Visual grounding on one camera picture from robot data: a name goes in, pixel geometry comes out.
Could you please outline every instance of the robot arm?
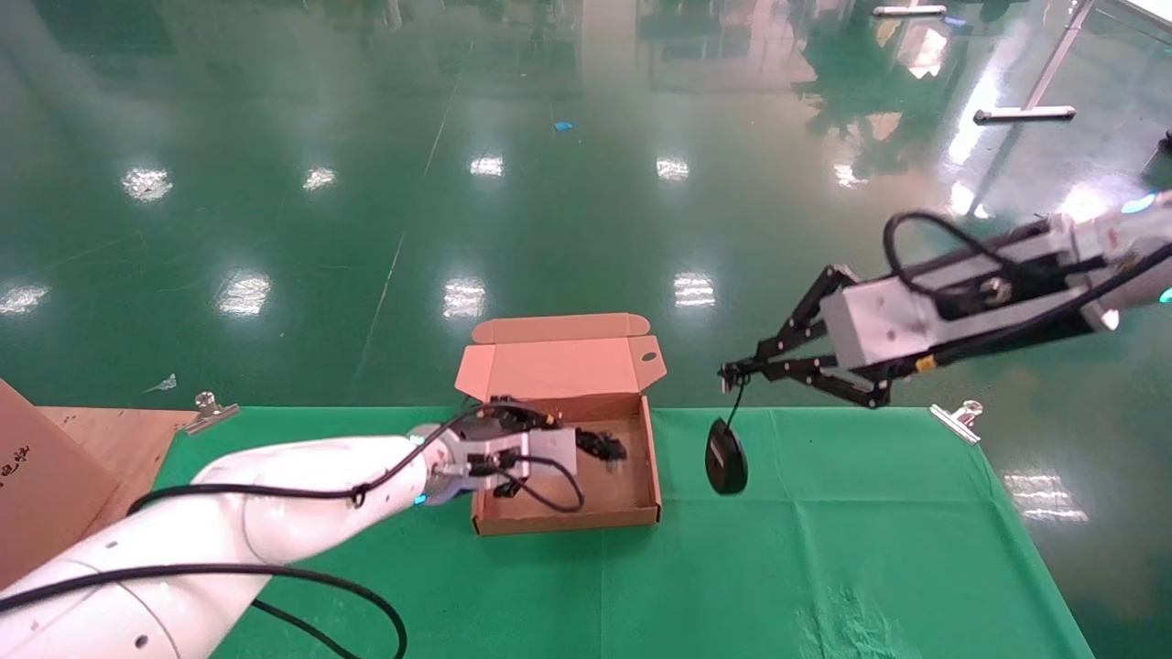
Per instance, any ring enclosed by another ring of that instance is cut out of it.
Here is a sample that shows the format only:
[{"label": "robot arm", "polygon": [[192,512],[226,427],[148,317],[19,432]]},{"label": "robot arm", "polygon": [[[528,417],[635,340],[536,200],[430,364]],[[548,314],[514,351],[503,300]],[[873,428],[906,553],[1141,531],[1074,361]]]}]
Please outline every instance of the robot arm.
[{"label": "robot arm", "polygon": [[[1167,301],[1161,298],[1172,287],[1172,191],[1089,222],[1057,216],[976,245],[981,250],[900,266],[894,227],[921,218],[935,219],[913,212],[888,223],[892,274],[863,281],[846,267],[826,267],[777,334],[758,342],[752,356],[721,367],[724,388],[759,373],[879,408],[891,402],[898,379],[961,359],[1111,331],[1119,311]],[[832,353],[785,356],[823,337],[830,338]]]},{"label": "robot arm", "polygon": [[[574,428],[516,403],[482,409],[488,412],[476,419],[421,426],[409,436],[278,444],[212,462],[193,480],[197,488],[188,489],[195,494],[155,492],[156,503],[0,592],[0,657],[205,658],[271,575],[179,573],[107,583],[27,605],[6,602],[66,579],[159,564],[286,565],[413,505],[441,504],[471,490],[509,490],[529,477],[556,474],[548,461],[575,473]],[[335,496],[232,491],[255,487]]]}]

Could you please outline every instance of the metal bracket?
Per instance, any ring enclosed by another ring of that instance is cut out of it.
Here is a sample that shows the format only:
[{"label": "metal bracket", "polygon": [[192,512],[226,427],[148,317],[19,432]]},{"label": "metal bracket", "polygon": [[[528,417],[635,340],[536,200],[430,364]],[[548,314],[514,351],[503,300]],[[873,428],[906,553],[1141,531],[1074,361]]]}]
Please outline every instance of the metal bracket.
[{"label": "metal bracket", "polygon": [[200,392],[196,395],[196,409],[199,410],[196,420],[188,423],[183,428],[183,430],[189,435],[203,433],[220,421],[236,416],[236,414],[240,412],[240,406],[233,403],[224,407],[216,402],[216,394],[211,392]]},{"label": "metal bracket", "polygon": [[984,412],[984,406],[976,402],[975,400],[967,400],[960,406],[960,409],[953,413],[945,412],[939,405],[934,405],[928,408],[932,415],[940,420],[941,423],[952,429],[953,433],[960,435],[960,439],[965,440],[970,444],[975,444],[981,441],[981,437],[973,432],[973,424],[976,423],[976,417]]},{"label": "metal bracket", "polygon": [[922,16],[942,16],[948,13],[943,5],[921,5],[911,7],[875,7],[871,15],[878,19],[915,19]]}]

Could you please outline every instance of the cardboard box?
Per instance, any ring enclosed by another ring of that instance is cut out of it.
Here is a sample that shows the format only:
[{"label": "cardboard box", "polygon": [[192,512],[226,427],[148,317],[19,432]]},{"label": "cardboard box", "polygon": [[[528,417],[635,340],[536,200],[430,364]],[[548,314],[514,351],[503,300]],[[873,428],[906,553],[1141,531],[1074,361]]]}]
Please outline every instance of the cardboard box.
[{"label": "cardboard box", "polygon": [[117,484],[0,380],[0,589],[81,539]]},{"label": "cardboard box", "polygon": [[[622,441],[627,460],[606,464],[578,454],[578,483],[586,504],[574,514],[550,510],[526,492],[472,498],[472,526],[482,536],[655,524],[662,508],[650,414],[642,390],[667,374],[659,341],[646,318],[631,313],[511,318],[472,330],[456,388],[486,401],[510,395],[561,414],[567,426],[607,430]],[[574,501],[564,478],[530,478],[553,501]]]}]

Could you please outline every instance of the white robot link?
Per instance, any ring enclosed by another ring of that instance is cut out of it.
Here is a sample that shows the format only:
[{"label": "white robot link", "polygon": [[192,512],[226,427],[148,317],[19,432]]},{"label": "white robot link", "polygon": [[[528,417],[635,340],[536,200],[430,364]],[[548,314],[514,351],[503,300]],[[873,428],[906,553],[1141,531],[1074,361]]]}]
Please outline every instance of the white robot link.
[{"label": "white robot link", "polygon": [[[191,485],[150,492],[127,518],[0,592],[0,657],[202,659],[250,605],[333,643],[257,599],[274,575],[342,587],[376,604],[398,632],[402,657],[406,630],[386,600],[357,584],[284,566],[415,504],[436,505],[472,490],[532,492],[526,480],[533,476],[568,478],[577,503],[548,504],[580,509],[585,500],[574,474],[582,440],[595,457],[626,457],[618,440],[564,428],[507,400],[409,436],[338,437],[226,455]],[[611,453],[598,455],[600,443]]]}]

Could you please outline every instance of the box flap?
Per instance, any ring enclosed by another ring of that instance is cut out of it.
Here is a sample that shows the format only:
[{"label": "box flap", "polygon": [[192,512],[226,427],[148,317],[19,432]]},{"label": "box flap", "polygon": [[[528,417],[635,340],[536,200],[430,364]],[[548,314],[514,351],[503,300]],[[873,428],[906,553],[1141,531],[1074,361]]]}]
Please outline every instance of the box flap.
[{"label": "box flap", "polygon": [[652,330],[646,318],[634,313],[592,313],[538,318],[498,318],[472,330],[477,344],[524,344],[642,337]]},{"label": "box flap", "polygon": [[631,313],[482,322],[456,388],[478,400],[636,394],[667,374],[647,319]]}]

